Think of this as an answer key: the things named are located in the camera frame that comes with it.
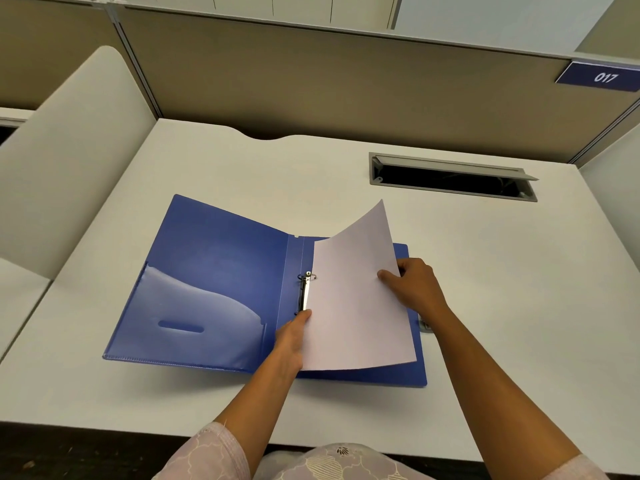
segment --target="right arm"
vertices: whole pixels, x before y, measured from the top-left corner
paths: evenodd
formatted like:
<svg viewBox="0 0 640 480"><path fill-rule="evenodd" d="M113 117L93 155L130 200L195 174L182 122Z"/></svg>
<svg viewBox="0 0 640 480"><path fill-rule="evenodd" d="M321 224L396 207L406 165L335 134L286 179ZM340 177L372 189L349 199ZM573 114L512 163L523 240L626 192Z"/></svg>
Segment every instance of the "right arm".
<svg viewBox="0 0 640 480"><path fill-rule="evenodd" d="M378 277L433 330L453 389L493 480L540 480L580 450L496 364L449 309L430 266L398 260Z"/></svg>

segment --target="white desk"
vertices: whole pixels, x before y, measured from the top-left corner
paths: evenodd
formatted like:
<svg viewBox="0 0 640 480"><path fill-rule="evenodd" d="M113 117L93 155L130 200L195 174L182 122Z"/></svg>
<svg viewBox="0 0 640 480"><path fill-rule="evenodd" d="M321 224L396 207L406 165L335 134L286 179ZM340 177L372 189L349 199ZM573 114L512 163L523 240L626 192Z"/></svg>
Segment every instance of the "white desk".
<svg viewBox="0 0 640 480"><path fill-rule="evenodd" d="M0 357L27 320L47 284L48 279L0 258Z"/></svg>
<svg viewBox="0 0 640 480"><path fill-rule="evenodd" d="M369 184L368 152L521 166L539 202ZM0 420L191 435L246 376L101 354L174 193L332 235L384 198L507 373L604 469L640 473L640 273L573 166L160 120L0 365ZM479 460L433 336L424 389L296 381L271 441Z"/></svg>

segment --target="blue number sign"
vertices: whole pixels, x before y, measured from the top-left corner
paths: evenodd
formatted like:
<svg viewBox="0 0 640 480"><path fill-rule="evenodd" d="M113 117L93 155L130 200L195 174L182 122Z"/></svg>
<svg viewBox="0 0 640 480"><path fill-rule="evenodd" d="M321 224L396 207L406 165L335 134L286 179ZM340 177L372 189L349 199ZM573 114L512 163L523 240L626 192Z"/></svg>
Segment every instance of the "blue number sign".
<svg viewBox="0 0 640 480"><path fill-rule="evenodd" d="M573 61L556 79L556 83L636 92L640 89L640 67L615 67Z"/></svg>

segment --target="white paper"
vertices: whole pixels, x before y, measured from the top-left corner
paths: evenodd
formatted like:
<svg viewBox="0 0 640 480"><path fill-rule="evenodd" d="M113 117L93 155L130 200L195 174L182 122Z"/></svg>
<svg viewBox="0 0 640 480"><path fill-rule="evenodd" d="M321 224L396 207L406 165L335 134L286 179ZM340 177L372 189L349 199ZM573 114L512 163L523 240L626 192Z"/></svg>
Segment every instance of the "white paper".
<svg viewBox="0 0 640 480"><path fill-rule="evenodd" d="M416 361L406 308L379 281L379 269L399 276L382 201L340 234L315 243L303 370Z"/></svg>

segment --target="sleeve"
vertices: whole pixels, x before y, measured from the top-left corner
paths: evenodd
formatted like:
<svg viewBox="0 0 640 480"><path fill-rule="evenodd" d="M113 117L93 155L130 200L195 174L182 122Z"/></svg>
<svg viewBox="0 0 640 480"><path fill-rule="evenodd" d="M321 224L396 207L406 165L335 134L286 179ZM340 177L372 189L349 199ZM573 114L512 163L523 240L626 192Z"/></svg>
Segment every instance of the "sleeve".
<svg viewBox="0 0 640 480"><path fill-rule="evenodd" d="M251 480L236 437L211 422L173 454L154 480Z"/></svg>
<svg viewBox="0 0 640 480"><path fill-rule="evenodd" d="M578 455L543 480L609 480L608 476L585 455Z"/></svg>

